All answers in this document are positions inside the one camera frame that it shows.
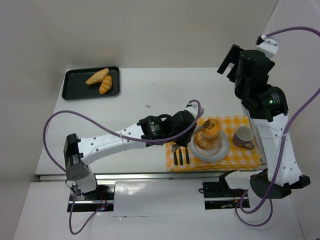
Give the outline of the metal tongs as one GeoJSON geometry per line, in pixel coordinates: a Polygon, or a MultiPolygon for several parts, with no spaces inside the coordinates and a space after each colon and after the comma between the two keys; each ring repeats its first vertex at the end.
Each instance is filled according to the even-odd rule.
{"type": "MultiPolygon", "coordinates": [[[[201,131],[202,129],[204,128],[208,128],[210,125],[210,120],[206,120],[202,125],[199,125],[195,128],[195,130],[193,131],[192,135],[191,135],[191,138],[194,137],[199,131],[201,131]]],[[[178,144],[173,144],[171,146],[171,151],[172,152],[175,152],[176,150],[178,150],[181,146],[178,145],[178,144]]]]}

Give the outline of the long flat pastry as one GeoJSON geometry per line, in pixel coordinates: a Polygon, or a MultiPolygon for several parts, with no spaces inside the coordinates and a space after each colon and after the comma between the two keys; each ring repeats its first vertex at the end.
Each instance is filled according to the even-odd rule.
{"type": "Polygon", "coordinates": [[[85,83],[87,85],[94,85],[94,84],[101,83],[104,80],[104,78],[108,75],[108,73],[109,73],[109,69],[104,68],[96,72],[95,74],[93,74],[88,80],[85,81],[85,83]]]}

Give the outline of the orange ring donut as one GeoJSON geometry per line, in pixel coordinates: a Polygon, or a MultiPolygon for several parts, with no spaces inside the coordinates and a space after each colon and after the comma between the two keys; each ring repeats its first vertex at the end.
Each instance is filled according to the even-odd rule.
{"type": "Polygon", "coordinates": [[[216,118],[209,118],[203,123],[202,134],[206,139],[214,139],[220,135],[222,126],[216,118]]]}

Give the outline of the sugared orange round cake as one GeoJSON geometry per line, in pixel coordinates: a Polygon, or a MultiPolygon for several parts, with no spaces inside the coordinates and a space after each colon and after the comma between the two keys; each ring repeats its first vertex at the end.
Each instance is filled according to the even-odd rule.
{"type": "Polygon", "coordinates": [[[203,150],[213,150],[218,146],[218,143],[221,142],[222,136],[219,135],[212,139],[207,139],[204,137],[204,135],[201,132],[198,132],[195,137],[195,144],[203,150]]]}

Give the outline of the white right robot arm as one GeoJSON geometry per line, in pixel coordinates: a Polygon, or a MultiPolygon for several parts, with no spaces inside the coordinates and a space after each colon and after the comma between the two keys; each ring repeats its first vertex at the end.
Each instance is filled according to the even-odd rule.
{"type": "Polygon", "coordinates": [[[259,197],[282,199],[292,190],[310,185],[295,158],[285,93],[268,84],[275,63],[260,50],[244,50],[232,45],[217,72],[223,74],[233,64],[227,78],[234,83],[234,94],[248,111],[261,141],[267,169],[249,177],[250,189],[259,197]]]}

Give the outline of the black handled knife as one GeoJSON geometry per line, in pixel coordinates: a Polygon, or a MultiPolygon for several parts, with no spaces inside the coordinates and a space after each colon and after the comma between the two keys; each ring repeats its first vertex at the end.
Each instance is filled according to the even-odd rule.
{"type": "Polygon", "coordinates": [[[177,153],[176,153],[176,148],[175,147],[172,149],[172,152],[173,152],[174,164],[177,166],[178,165],[178,157],[177,157],[177,153]]]}

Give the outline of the aluminium front rail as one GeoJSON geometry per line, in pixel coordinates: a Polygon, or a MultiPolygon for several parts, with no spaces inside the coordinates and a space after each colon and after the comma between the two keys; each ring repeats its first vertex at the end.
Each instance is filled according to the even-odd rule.
{"type": "Polygon", "coordinates": [[[152,181],[152,180],[194,180],[215,179],[223,172],[160,172],[160,173],[124,173],[124,174],[96,174],[98,181],[152,181]]]}

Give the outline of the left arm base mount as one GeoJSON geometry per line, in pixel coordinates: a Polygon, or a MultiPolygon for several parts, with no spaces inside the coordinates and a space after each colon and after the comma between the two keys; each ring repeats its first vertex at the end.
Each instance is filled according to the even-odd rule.
{"type": "Polygon", "coordinates": [[[97,190],[93,193],[84,193],[76,184],[68,185],[70,194],[68,197],[67,212],[69,213],[73,205],[75,213],[113,212],[116,183],[114,181],[98,181],[97,190]]]}

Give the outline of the white plate blue rim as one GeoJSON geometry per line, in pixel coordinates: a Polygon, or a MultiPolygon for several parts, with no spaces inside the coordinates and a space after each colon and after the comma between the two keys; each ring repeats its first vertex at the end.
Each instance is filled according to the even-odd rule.
{"type": "Polygon", "coordinates": [[[198,159],[214,163],[222,160],[229,152],[230,144],[227,135],[221,131],[220,135],[222,137],[221,141],[216,144],[214,149],[201,149],[196,145],[195,137],[191,138],[188,148],[191,153],[198,159]]]}

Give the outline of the yellow checkered cloth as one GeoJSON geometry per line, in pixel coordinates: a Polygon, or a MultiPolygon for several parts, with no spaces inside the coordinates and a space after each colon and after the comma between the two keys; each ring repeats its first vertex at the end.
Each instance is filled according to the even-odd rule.
{"type": "Polygon", "coordinates": [[[175,164],[174,155],[179,155],[179,151],[172,152],[172,143],[165,145],[166,149],[166,169],[168,172],[191,172],[191,171],[226,171],[243,170],[252,171],[261,165],[261,156],[257,147],[248,150],[243,147],[236,147],[232,143],[233,134],[240,126],[250,127],[250,122],[245,115],[234,116],[216,116],[221,123],[221,131],[226,134],[229,150],[224,158],[216,162],[203,161],[196,157],[191,148],[188,147],[189,164],[187,164],[187,155],[185,148],[182,147],[183,164],[175,164]]]}

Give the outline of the black handled fork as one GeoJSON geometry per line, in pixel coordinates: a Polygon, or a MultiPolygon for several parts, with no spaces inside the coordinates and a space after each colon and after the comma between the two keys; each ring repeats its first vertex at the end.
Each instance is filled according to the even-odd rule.
{"type": "Polygon", "coordinates": [[[178,149],[178,155],[179,155],[179,164],[182,166],[184,164],[184,160],[183,160],[183,154],[182,154],[181,148],[178,149]]]}

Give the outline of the purple mug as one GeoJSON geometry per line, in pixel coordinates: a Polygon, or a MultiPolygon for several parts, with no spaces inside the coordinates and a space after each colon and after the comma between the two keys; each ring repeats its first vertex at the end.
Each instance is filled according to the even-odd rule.
{"type": "Polygon", "coordinates": [[[252,140],[254,133],[251,128],[247,126],[239,126],[233,134],[232,143],[239,148],[253,150],[255,148],[252,140]]]}

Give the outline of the striped bread roll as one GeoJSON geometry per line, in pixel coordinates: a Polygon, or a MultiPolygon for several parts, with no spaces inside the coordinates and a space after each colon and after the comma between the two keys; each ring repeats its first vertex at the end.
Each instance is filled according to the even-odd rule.
{"type": "Polygon", "coordinates": [[[99,87],[99,93],[101,95],[106,94],[113,86],[113,80],[111,75],[107,75],[101,82],[99,87]]]}

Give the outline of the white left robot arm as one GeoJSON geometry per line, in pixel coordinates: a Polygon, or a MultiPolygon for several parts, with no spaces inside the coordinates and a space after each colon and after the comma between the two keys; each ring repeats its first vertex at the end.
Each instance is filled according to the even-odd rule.
{"type": "Polygon", "coordinates": [[[85,200],[101,195],[97,179],[90,164],[120,152],[163,146],[173,143],[186,147],[196,129],[196,121],[204,109],[197,104],[188,104],[174,115],[147,116],[137,123],[105,135],[79,138],[75,133],[66,137],[63,149],[67,180],[77,184],[76,193],[85,200]]]}

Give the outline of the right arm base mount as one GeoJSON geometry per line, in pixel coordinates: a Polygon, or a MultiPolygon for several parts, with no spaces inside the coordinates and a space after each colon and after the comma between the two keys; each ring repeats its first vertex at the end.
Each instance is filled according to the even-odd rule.
{"type": "Polygon", "coordinates": [[[245,193],[243,189],[223,189],[218,182],[203,182],[198,192],[204,198],[205,210],[234,209],[245,193]]]}

